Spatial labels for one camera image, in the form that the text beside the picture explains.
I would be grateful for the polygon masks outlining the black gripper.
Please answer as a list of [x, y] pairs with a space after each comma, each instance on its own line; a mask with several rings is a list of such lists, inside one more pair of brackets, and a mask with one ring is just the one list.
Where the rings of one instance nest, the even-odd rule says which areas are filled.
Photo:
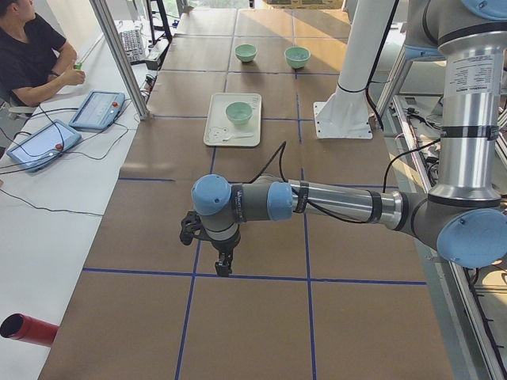
[[216, 248], [219, 252], [219, 261], [215, 262], [215, 270], [218, 276], [224, 276], [224, 273], [225, 276], [233, 274], [231, 262], [234, 258], [234, 249], [237, 245], [237, 236], [230, 237], [224, 241], [219, 241], [216, 244]]

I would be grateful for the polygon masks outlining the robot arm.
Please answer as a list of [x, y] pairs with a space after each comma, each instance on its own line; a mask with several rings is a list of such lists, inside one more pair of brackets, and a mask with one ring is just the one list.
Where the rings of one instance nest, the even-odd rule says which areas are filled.
[[381, 223], [435, 249], [445, 260], [481, 268], [506, 254], [506, 217], [491, 168], [499, 128], [506, 4], [503, 1], [412, 1], [406, 48], [439, 51], [446, 60], [439, 174], [426, 195], [378, 193], [262, 175], [231, 184], [210, 174], [191, 191], [194, 208], [180, 239], [209, 241], [215, 270], [231, 274], [239, 227], [295, 213], [324, 214], [355, 224]]

